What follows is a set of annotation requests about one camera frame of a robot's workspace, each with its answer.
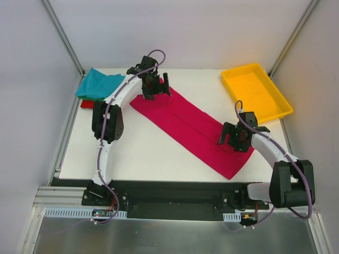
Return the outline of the yellow plastic tray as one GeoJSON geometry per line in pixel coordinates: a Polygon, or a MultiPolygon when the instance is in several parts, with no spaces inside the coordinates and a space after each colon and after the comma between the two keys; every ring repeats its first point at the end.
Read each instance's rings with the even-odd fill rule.
{"type": "Polygon", "coordinates": [[[253,111],[260,124],[281,119],[293,108],[259,63],[224,70],[221,80],[234,102],[253,111]]]}

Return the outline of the pink t shirt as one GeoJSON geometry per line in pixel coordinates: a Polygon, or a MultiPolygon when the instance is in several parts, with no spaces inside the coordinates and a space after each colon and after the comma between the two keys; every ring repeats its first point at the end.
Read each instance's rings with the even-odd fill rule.
{"type": "Polygon", "coordinates": [[[206,165],[232,179],[250,159],[254,149],[240,152],[227,143],[219,145],[223,124],[174,89],[170,91],[171,96],[155,95],[153,101],[138,95],[130,105],[206,165]]]}

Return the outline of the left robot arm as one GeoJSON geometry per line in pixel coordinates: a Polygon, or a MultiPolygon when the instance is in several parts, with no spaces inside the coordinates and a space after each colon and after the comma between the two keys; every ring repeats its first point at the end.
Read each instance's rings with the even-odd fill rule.
{"type": "Polygon", "coordinates": [[[143,56],[141,63],[130,67],[117,89],[103,101],[94,103],[92,113],[92,131],[96,138],[96,170],[86,190],[93,195],[101,206],[106,206],[113,198],[108,184],[112,181],[112,149],[124,131],[122,109],[137,95],[143,99],[154,100],[154,96],[166,94],[171,96],[168,74],[162,76],[158,67],[165,61],[157,61],[150,55],[143,56]]]}

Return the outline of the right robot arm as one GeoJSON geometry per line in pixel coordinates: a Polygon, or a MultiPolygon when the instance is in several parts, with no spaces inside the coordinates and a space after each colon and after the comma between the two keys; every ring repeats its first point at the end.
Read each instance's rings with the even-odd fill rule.
{"type": "Polygon", "coordinates": [[[276,141],[270,130],[259,126],[254,112],[238,112],[238,123],[225,122],[218,143],[227,143],[236,152],[256,150],[271,166],[269,183],[251,183],[238,195],[241,207],[249,209],[258,201],[276,208],[293,209],[315,203],[314,169],[309,160],[300,160],[276,141]]]}

